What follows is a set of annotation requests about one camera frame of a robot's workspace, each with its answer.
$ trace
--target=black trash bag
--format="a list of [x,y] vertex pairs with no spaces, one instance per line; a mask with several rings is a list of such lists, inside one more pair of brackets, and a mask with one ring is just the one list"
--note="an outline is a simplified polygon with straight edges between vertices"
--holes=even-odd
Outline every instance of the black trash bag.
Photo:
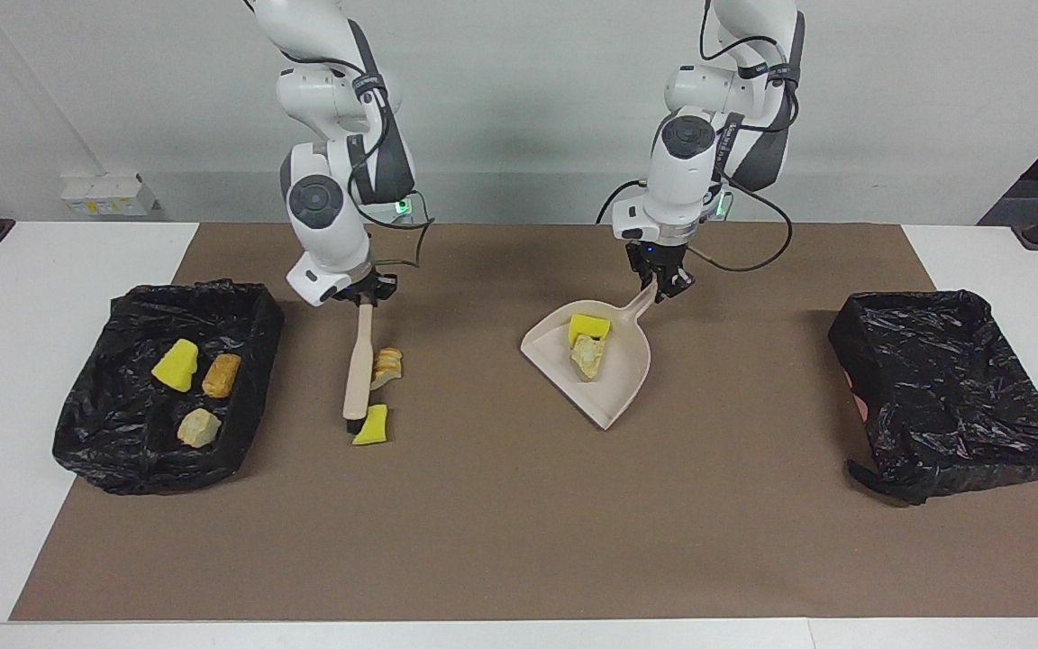
[[[136,287],[111,300],[111,319],[58,416],[54,459],[116,494],[182,492],[231,476],[263,418],[282,329],[283,313],[262,283]],[[198,345],[198,371],[186,394],[152,375],[179,339]],[[224,352],[243,363],[229,398],[210,399],[201,380]],[[222,422],[204,448],[175,438],[197,407]]]
[[1038,391],[983,298],[857,293],[828,339],[868,406],[854,480],[910,505],[1038,481]]

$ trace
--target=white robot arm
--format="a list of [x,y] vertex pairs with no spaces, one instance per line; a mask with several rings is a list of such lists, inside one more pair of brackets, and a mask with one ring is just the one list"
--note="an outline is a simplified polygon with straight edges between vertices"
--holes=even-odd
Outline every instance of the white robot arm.
[[322,137],[294,146],[280,168],[283,201],[306,250],[288,282],[309,304],[374,304],[395,289],[375,269],[358,205],[400,201],[414,161],[394,119],[394,83],[366,36],[332,0],[247,1],[263,33],[296,63],[279,75],[283,110]]
[[664,93],[672,113],[655,133],[647,192],[611,210],[614,236],[629,242],[644,287],[658,282],[656,301],[694,283],[683,258],[723,182],[747,193],[775,182],[799,112],[803,17],[795,0],[705,3],[705,25],[713,7],[723,50],[709,57],[701,42],[700,54],[730,54],[734,70],[688,64],[672,75]]

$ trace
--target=table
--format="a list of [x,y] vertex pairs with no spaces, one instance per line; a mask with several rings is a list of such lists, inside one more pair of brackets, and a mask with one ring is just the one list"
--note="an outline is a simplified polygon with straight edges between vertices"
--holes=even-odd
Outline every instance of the table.
[[[106,320],[107,299],[136,283],[165,283],[194,224],[22,222],[0,245],[0,646],[1025,646],[1038,620],[618,620],[572,623],[3,624],[71,474],[50,460],[50,431],[65,386]],[[1008,231],[906,227],[940,289],[987,298],[1038,386],[1038,253]],[[25,322],[45,351],[12,335]]]

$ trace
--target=brown table mat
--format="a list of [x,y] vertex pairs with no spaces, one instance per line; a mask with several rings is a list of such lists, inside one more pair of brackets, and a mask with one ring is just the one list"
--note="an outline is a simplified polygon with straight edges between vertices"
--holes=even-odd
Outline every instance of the brown table mat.
[[[746,263],[769,224],[701,246]],[[378,235],[407,254],[408,235]],[[652,373],[601,432],[518,351],[568,301],[637,279],[608,229],[440,225],[375,314],[404,350],[392,442],[338,411],[355,309],[297,301],[285,225],[202,225],[176,282],[265,282],[288,324],[239,476],[172,496],[76,481],[15,620],[1038,616],[1038,484],[901,509],[844,475],[868,454],[825,340],[849,293],[930,291],[902,231],[807,225],[748,275],[643,320]]]

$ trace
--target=yellow sponge piece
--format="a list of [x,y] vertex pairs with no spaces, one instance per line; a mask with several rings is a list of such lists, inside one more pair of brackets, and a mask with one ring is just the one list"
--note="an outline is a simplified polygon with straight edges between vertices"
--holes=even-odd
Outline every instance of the yellow sponge piece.
[[386,440],[386,403],[376,403],[367,407],[366,421],[361,431],[351,440],[351,447],[366,447]]
[[158,361],[152,375],[165,385],[185,393],[190,389],[190,379],[198,371],[198,345],[186,339],[179,339]]
[[580,333],[594,337],[596,341],[606,339],[606,333],[611,329],[611,321],[605,318],[594,318],[576,313],[571,317],[571,325],[568,327],[568,346],[576,344],[576,339]]

